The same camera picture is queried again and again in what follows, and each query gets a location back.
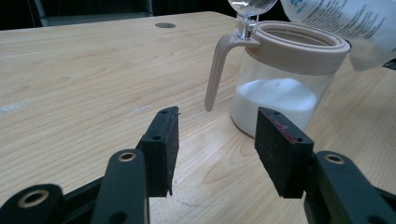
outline wooden table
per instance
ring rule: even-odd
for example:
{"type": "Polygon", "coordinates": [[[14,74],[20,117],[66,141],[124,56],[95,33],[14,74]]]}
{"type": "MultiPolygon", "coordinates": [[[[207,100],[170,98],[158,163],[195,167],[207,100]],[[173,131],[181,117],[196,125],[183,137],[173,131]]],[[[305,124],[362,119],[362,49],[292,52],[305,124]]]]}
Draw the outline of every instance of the wooden table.
{"type": "MultiPolygon", "coordinates": [[[[214,12],[0,32],[0,204],[35,184],[64,193],[102,176],[162,108],[180,108],[174,196],[152,223],[305,223],[279,198],[253,139],[230,117],[243,49],[228,55],[212,112],[205,89],[234,19],[214,12]],[[175,28],[158,28],[159,22],[175,28]]],[[[346,60],[306,133],[396,193],[396,72],[346,60]]]]}

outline gripper screw hole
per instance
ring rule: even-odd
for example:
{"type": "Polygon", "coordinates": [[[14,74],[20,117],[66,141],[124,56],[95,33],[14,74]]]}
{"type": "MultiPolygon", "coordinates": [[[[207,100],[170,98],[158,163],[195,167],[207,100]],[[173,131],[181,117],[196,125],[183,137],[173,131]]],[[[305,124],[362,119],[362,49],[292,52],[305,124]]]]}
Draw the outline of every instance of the gripper screw hole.
{"type": "Polygon", "coordinates": [[[125,152],[119,155],[119,161],[132,161],[136,158],[136,154],[132,152],[125,152]]]}
{"type": "Polygon", "coordinates": [[[378,216],[369,216],[367,220],[373,224],[387,224],[387,221],[378,216]]]}
{"type": "Polygon", "coordinates": [[[336,156],[336,155],[332,155],[332,154],[327,154],[324,158],[327,161],[330,161],[330,162],[336,163],[336,164],[344,164],[345,163],[343,158],[336,156]]]}
{"type": "Polygon", "coordinates": [[[19,201],[18,206],[30,208],[44,202],[50,193],[46,189],[37,189],[25,194],[19,201]]]}
{"type": "Polygon", "coordinates": [[[117,212],[108,218],[108,224],[122,224],[126,220],[126,214],[124,212],[117,212]]]}

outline pitcher handle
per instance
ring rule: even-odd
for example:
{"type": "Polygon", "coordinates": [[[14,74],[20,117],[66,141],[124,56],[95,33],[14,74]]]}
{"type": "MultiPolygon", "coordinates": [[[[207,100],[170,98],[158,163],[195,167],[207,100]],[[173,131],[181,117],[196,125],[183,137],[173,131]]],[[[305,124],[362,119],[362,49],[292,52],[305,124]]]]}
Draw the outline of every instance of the pitcher handle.
{"type": "Polygon", "coordinates": [[[205,109],[211,111],[215,104],[216,94],[220,84],[221,74],[228,52],[238,46],[248,48],[258,48],[260,43],[254,39],[241,40],[234,34],[224,35],[216,45],[215,55],[213,56],[212,69],[207,84],[205,109]]]}

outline measuring jug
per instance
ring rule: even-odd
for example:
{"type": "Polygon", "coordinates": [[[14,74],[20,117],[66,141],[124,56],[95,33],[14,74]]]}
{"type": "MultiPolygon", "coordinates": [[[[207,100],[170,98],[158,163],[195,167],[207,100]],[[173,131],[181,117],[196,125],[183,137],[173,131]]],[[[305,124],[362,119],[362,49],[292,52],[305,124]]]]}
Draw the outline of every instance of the measuring jug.
{"type": "Polygon", "coordinates": [[[348,43],[331,33],[285,21],[256,24],[253,37],[223,36],[215,49],[205,97],[211,111],[227,53],[245,47],[231,116],[254,137],[258,107],[283,113],[301,130],[311,120],[335,72],[349,51],[348,43]]]}

